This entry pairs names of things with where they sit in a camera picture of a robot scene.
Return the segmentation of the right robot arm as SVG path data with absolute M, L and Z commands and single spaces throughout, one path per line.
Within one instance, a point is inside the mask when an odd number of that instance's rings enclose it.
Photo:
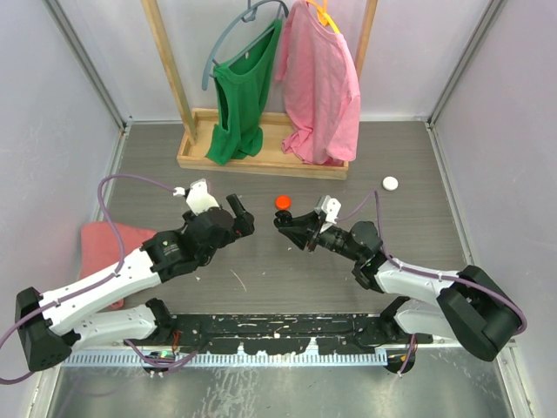
M 346 231 L 323 213 L 294 217 L 278 211 L 273 224 L 302 250 L 323 247 L 353 261 L 352 273 L 364 289 L 398 295 L 381 322 L 390 342 L 431 334 L 456 340 L 469 354 L 492 361 L 526 328 L 524 314 L 481 268 L 447 272 L 404 263 L 386 253 L 371 221 L 358 221 Z

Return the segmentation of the orange earbud case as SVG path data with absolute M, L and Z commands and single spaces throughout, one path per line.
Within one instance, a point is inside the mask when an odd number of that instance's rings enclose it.
M 289 196 L 279 195 L 275 198 L 275 206 L 278 210 L 288 210 L 292 205 L 292 200 Z

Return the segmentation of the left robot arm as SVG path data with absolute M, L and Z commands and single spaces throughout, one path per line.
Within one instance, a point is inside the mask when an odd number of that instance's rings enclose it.
M 16 324 L 27 367 L 43 371 L 73 352 L 116 340 L 150 340 L 164 345 L 175 322 L 163 301 L 153 298 L 132 309 L 107 307 L 139 291 L 195 272 L 217 250 L 253 234 L 254 217 L 237 195 L 229 210 L 213 197 L 195 199 L 177 230 L 156 233 L 119 262 L 67 287 L 17 295 Z

